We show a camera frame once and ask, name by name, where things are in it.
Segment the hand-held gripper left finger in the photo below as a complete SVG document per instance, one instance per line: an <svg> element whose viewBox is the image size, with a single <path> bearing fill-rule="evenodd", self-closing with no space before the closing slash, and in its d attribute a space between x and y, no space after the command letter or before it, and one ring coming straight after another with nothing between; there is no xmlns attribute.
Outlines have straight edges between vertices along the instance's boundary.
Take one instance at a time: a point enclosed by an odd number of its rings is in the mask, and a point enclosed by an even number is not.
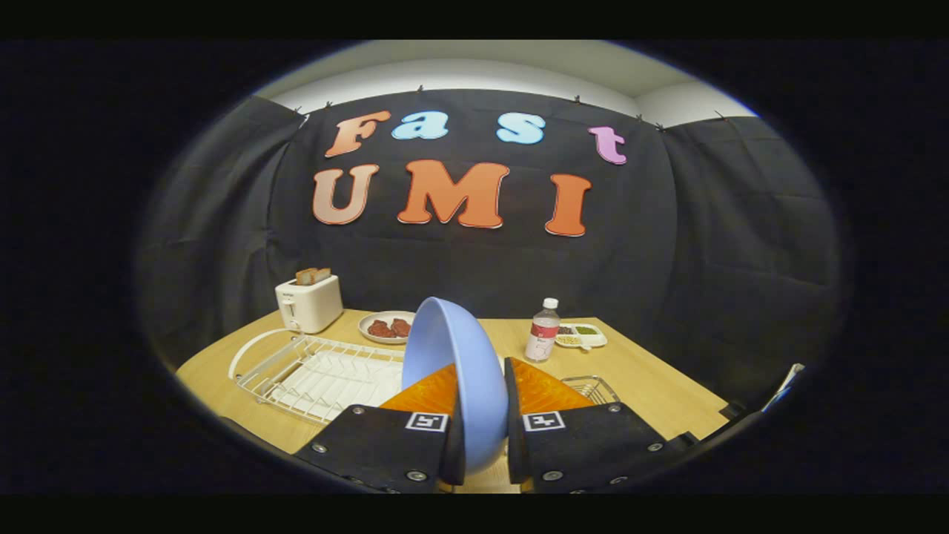
<svg viewBox="0 0 949 534"><path fill-rule="evenodd" d="M353 403L294 458L380 492L450 492L461 486L466 454L454 365L377 408Z"/></svg>

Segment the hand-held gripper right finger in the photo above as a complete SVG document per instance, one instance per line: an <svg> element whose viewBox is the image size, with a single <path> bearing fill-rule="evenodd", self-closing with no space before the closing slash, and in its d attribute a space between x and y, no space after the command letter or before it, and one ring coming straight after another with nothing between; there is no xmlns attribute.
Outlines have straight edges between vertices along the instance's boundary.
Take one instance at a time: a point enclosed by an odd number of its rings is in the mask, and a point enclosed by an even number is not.
<svg viewBox="0 0 949 534"><path fill-rule="evenodd" d="M665 439L624 403L528 410L529 364L506 358L509 480L522 493L614 493L646 484L673 467Z"/></svg>

